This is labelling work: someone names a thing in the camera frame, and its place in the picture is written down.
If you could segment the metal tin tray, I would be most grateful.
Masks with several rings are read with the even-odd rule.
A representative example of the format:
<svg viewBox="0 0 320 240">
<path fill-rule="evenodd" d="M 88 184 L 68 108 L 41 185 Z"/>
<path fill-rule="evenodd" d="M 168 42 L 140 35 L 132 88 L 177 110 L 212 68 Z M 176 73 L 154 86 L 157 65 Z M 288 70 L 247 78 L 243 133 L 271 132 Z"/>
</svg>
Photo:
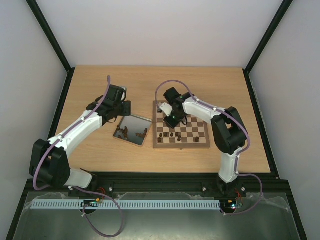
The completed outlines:
<svg viewBox="0 0 320 240">
<path fill-rule="evenodd" d="M 117 126 L 120 126 L 121 128 L 124 128 L 125 126 L 127 126 L 128 140 L 117 138 L 117 136 L 116 136 Z M 132 114 L 130 116 L 123 116 L 117 126 L 116 126 L 114 133 L 113 133 L 113 137 L 115 139 L 120 140 L 125 143 L 128 143 L 128 144 L 138 146 L 138 147 L 142 147 L 145 143 L 145 140 L 146 140 L 148 134 L 149 134 L 149 131 L 151 130 L 152 120 L 150 118 L 147 118 L 144 116 Z M 143 133 L 145 128 L 148 129 L 146 137 L 145 138 L 137 137 L 136 133 Z"/>
</svg>

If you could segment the wooden chess board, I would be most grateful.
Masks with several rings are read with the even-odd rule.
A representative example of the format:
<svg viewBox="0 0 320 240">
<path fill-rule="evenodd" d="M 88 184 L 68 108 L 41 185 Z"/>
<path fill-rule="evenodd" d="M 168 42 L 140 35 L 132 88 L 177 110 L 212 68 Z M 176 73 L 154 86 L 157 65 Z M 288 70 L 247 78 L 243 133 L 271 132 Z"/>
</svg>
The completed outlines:
<svg viewBox="0 0 320 240">
<path fill-rule="evenodd" d="M 175 128 L 169 128 L 164 122 L 166 115 L 158 112 L 157 105 L 153 103 L 152 140 L 154 149 L 200 149 L 211 146 L 208 125 L 203 120 L 188 115 L 182 123 Z M 162 133 L 162 142 L 158 143 L 159 134 Z"/>
</svg>

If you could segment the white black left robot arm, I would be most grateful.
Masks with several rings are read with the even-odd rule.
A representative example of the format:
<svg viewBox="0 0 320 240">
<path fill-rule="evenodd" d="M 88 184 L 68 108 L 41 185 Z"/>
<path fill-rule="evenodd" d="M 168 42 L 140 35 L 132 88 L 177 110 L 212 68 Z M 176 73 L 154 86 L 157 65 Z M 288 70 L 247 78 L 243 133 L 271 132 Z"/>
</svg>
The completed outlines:
<svg viewBox="0 0 320 240">
<path fill-rule="evenodd" d="M 104 95 L 90 103 L 81 116 L 61 133 L 48 140 L 37 140 L 32 148 L 29 173 L 33 188 L 87 188 L 93 174 L 70 167 L 69 157 L 90 134 L 112 123 L 118 117 L 131 114 L 131 101 L 126 99 L 127 88 L 109 84 Z"/>
</svg>

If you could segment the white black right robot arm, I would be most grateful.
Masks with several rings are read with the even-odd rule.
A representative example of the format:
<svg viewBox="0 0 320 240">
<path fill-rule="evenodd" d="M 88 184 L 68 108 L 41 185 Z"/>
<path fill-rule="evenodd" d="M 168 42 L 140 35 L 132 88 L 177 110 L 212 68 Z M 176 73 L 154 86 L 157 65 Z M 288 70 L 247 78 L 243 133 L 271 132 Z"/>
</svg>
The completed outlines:
<svg viewBox="0 0 320 240">
<path fill-rule="evenodd" d="M 158 108 L 165 113 L 164 122 L 169 128 L 178 126 L 188 115 L 211 125 L 215 145 L 221 152 L 218 175 L 222 181 L 218 183 L 218 191 L 229 196 L 236 189 L 234 180 L 239 175 L 240 154 L 250 146 L 250 137 L 238 110 L 211 105 L 191 93 L 182 95 L 173 87 L 163 96 L 166 103 L 159 104 Z"/>
</svg>

